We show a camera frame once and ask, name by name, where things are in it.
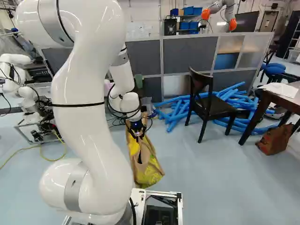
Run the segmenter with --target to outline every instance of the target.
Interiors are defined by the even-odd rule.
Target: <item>table leg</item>
[[[293,126],[291,136],[292,136],[293,133],[298,129],[299,126],[300,126],[300,119],[299,119],[299,120],[297,121],[297,123]]]
[[[289,120],[291,115],[292,115],[292,112],[286,111],[285,115],[282,117],[282,119],[281,119],[280,123],[278,124],[278,126],[286,124],[286,122]]]
[[[239,140],[240,145],[243,145],[246,142],[246,140],[249,138],[253,129],[256,127],[257,123],[266,112],[270,103],[271,102],[270,100],[268,100],[267,96],[265,96],[264,94],[260,96],[260,102],[258,104],[257,110],[255,111],[250,123],[248,124],[245,132],[243,133],[242,137]]]

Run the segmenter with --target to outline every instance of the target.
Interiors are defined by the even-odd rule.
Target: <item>wooden table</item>
[[[295,88],[300,89],[300,81],[289,83],[288,85],[293,86]],[[272,92],[262,90],[260,97],[259,97],[259,104],[257,110],[255,111],[250,123],[248,124],[245,132],[243,133],[242,137],[240,138],[239,144],[243,145],[246,140],[251,135],[253,129],[256,127],[257,123],[261,119],[261,117],[266,112],[269,104],[273,102],[287,110],[285,115],[283,116],[279,126],[285,124],[292,113],[300,115],[300,90],[297,92],[295,98],[289,98],[282,95],[277,95]],[[300,126],[300,120],[294,125],[292,132],[294,132]]]

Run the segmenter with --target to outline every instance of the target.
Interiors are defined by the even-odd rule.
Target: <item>monitor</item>
[[[236,14],[237,27],[233,32],[254,32],[259,11]]]

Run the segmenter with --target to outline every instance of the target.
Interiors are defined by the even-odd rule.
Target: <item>black stripe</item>
[[[90,104],[76,104],[76,105],[50,104],[50,106],[54,106],[54,107],[88,107],[88,106],[96,106],[96,105],[103,105],[103,104],[104,104],[104,102],[90,103]]]
[[[74,41],[72,40],[72,38],[71,38],[71,37],[69,36],[69,34],[67,33],[67,31],[66,31],[64,25],[62,24],[61,17],[60,17],[60,9],[59,9],[59,7],[58,7],[58,1],[59,1],[59,0],[56,0],[56,11],[57,11],[57,15],[58,15],[58,20],[60,21],[60,25],[61,25],[63,31],[65,32],[66,36],[70,39],[70,41],[72,41],[72,42],[74,43]]]

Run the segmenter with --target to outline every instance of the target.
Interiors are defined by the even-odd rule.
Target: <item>black chair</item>
[[[277,52],[278,45],[269,45],[268,51],[263,59],[263,63],[266,64],[266,66],[270,63],[271,59],[273,58],[274,54]],[[265,71],[262,71],[262,76],[260,79],[260,83],[263,82],[263,76],[265,74]]]
[[[223,117],[230,117],[228,126],[225,131],[225,135],[229,135],[231,127],[233,125],[234,119],[237,116],[238,110],[226,103],[217,96],[212,95],[213,88],[213,77],[200,74],[189,67],[190,71],[190,84],[191,84],[191,94],[190,94],[190,104],[187,115],[187,120],[185,126],[188,125],[189,119],[191,117],[192,111],[194,111],[202,120],[203,125],[201,133],[198,139],[198,143],[201,143],[207,121],[215,120]],[[203,92],[204,88],[209,87],[208,97],[200,97],[200,93]]]

